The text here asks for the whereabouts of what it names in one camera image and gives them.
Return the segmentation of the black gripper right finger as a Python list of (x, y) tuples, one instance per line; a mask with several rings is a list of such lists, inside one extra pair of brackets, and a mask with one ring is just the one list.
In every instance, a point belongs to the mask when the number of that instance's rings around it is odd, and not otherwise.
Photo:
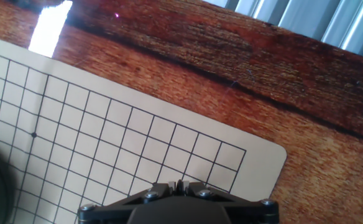
[(231, 223), (278, 223), (278, 203), (269, 198), (251, 202), (202, 182), (189, 181), (181, 183), (181, 193), (219, 205)]

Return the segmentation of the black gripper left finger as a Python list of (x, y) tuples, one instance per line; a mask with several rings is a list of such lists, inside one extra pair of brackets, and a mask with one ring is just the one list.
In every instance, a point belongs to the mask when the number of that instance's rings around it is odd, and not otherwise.
[(78, 209), (77, 224), (127, 223), (133, 211), (159, 199), (174, 196), (177, 183), (154, 183), (151, 188), (138, 192), (110, 205), (99, 206), (89, 203)]

